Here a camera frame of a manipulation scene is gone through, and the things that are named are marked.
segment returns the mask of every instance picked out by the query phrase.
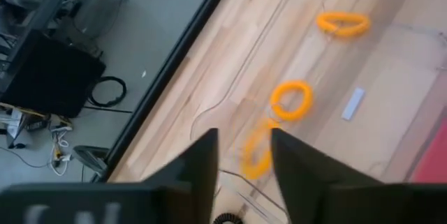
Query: orange rubber band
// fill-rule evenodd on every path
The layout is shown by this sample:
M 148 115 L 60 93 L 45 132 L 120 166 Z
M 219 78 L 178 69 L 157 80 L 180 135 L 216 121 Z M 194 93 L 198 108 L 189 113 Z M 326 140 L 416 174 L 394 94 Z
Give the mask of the orange rubber band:
M 248 179 L 258 179 L 264 175 L 272 165 L 272 152 L 270 151 L 270 148 L 264 151 L 257 164 L 253 164 L 253 152 L 259 142 L 263 139 L 264 134 L 270 134 L 271 129 L 273 128 L 279 128 L 279 124 L 272 119 L 262 121 L 244 145 L 241 169 L 242 173 L 245 174 Z
M 352 22 L 357 23 L 357 25 L 340 27 L 333 24 L 332 22 L 334 21 Z M 316 18 L 316 23 L 323 31 L 333 33 L 334 35 L 341 37 L 358 36 L 365 33 L 371 27 L 371 20 L 367 16 L 346 12 L 321 13 Z
M 281 97 L 284 93 L 292 90 L 298 90 L 303 92 L 303 99 L 301 106 L 293 111 L 287 112 L 283 110 L 282 106 L 279 104 Z M 304 81 L 289 81 L 280 84 L 272 93 L 270 97 L 270 105 L 272 106 L 273 112 L 282 120 L 285 121 L 295 121 L 303 118 L 312 106 L 314 95 L 312 93 L 312 88 Z

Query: wooden floor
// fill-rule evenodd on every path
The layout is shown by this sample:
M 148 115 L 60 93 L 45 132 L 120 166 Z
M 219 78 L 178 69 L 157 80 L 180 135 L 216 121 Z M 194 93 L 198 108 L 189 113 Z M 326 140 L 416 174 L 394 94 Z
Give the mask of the wooden floor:
M 325 35 L 315 24 L 325 10 L 369 15 L 372 28 L 350 40 Z M 422 143 L 410 154 L 400 151 L 406 133 L 423 114 L 426 95 L 441 89 L 432 85 L 446 58 L 439 35 L 447 31 L 446 18 L 445 0 L 222 0 L 110 181 L 148 177 L 211 127 L 220 130 L 221 167 L 240 173 L 243 141 L 271 114 L 270 94 L 287 80 L 306 80 L 315 98 L 311 112 L 284 129 L 377 179 L 401 181 Z M 356 87 L 366 94 L 345 121 L 342 111 Z M 291 94 L 282 104 L 299 102 Z M 286 222 L 248 185 L 231 181 Z M 254 182 L 281 204 L 271 173 Z M 217 192 L 214 214 L 231 211 L 262 223 L 227 186 Z

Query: red object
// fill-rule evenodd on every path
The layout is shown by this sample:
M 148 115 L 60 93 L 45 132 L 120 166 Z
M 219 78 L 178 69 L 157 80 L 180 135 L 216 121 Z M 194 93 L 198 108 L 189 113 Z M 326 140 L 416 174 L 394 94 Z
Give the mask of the red object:
M 423 154 L 412 176 L 412 182 L 447 183 L 447 119 L 443 119 L 432 143 Z

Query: orange ring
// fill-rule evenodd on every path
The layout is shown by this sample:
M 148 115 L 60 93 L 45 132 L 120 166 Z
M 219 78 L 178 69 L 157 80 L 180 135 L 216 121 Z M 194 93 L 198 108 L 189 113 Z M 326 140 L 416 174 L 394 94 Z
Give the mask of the orange ring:
M 264 175 L 272 165 L 272 152 L 270 148 L 265 150 L 261 159 L 257 164 L 253 164 L 252 155 L 253 151 L 262 140 L 262 136 L 265 133 L 269 133 L 270 129 L 279 128 L 279 124 L 271 119 L 266 119 L 262 121 L 253 131 L 253 133 L 248 138 L 247 142 L 243 148 L 241 169 L 242 173 L 248 179 L 258 179 Z
M 279 104 L 281 97 L 287 91 L 300 90 L 303 92 L 304 96 L 302 99 L 301 106 L 293 111 L 284 111 L 282 106 Z M 285 121 L 294 121 L 301 119 L 309 111 L 313 103 L 313 93 L 312 88 L 304 81 L 289 81 L 280 84 L 272 93 L 270 97 L 270 105 L 272 106 L 273 112 L 281 119 Z
M 330 21 L 343 21 L 358 23 L 357 25 L 341 28 Z M 358 36 L 366 32 L 371 27 L 371 20 L 361 14 L 346 12 L 321 13 L 316 18 L 316 23 L 323 31 L 334 33 L 341 37 Z

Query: gray floor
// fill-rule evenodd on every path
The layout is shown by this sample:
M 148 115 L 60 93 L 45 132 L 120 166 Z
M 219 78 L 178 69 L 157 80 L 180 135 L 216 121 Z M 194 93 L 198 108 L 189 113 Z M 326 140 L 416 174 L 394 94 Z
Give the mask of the gray floor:
M 105 75 L 120 77 L 128 86 L 128 95 L 117 109 L 135 109 L 201 1 L 129 0 L 122 4 L 115 25 L 98 41 L 105 51 Z M 104 84 L 95 93 L 110 99 L 117 96 L 117 89 Z M 128 114 L 83 110 L 73 120 L 74 131 L 65 138 L 71 147 L 111 147 L 128 120 Z M 48 162 L 52 143 L 46 130 L 23 133 L 20 141 L 29 144 L 28 149 L 14 150 L 23 159 L 33 165 Z M 6 147 L 1 138 L 0 147 Z M 18 157 L 0 150 L 0 188 L 29 182 L 80 181 L 81 170 L 82 165 L 73 160 L 65 175 L 59 177 L 48 167 L 28 167 Z M 88 181 L 92 174 L 86 168 L 84 180 Z

